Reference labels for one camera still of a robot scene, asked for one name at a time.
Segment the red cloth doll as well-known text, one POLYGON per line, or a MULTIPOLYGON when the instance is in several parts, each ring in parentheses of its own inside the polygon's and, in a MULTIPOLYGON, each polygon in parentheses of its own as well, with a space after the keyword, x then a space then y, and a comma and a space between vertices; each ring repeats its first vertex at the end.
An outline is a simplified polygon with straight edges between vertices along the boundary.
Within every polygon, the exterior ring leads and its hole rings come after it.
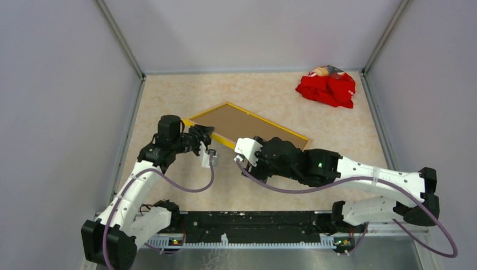
POLYGON ((318 66, 303 76, 295 90, 302 97, 332 107, 354 107, 355 80, 332 65, 318 66))

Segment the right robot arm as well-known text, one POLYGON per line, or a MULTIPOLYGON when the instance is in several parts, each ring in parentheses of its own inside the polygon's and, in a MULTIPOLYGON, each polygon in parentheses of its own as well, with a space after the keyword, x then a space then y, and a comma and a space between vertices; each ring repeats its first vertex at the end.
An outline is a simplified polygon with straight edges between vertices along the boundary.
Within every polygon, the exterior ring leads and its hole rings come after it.
POLYGON ((243 175, 263 185, 268 178, 280 176, 308 186, 304 194, 335 186, 374 194, 370 199, 333 204, 330 225, 338 232, 351 225, 399 218, 412 225, 432 227, 439 218, 437 171, 433 168, 424 167, 418 172, 384 169, 334 151, 302 150, 278 137, 240 138, 235 153, 236 161, 247 161, 243 175))

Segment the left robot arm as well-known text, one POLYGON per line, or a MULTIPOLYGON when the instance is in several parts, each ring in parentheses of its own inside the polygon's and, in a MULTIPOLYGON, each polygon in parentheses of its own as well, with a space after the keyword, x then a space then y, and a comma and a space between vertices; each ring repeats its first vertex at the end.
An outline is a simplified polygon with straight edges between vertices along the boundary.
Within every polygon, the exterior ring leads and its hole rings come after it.
POLYGON ((153 206, 144 216, 141 210, 147 195, 161 179, 179 190, 199 193, 214 182, 214 127, 195 124, 188 129, 176 115, 164 115, 157 124, 157 131, 137 157, 126 183, 114 196, 105 210, 95 220, 87 220, 81 227, 85 259, 108 269, 130 269, 140 247, 161 230, 174 232, 180 226, 180 217, 174 206, 153 206), (168 178, 165 173, 178 154, 194 153, 202 165, 210 168, 211 178, 202 188, 186 188, 168 178))

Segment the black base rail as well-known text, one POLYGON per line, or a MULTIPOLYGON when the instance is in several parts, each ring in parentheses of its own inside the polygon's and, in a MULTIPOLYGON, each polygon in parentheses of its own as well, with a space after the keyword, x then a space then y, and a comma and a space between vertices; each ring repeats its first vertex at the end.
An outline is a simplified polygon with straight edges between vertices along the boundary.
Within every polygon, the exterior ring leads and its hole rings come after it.
POLYGON ((187 244, 218 243, 223 235, 232 244, 319 243, 336 233, 362 233, 320 211, 188 211, 173 214, 159 234, 185 236, 187 244))

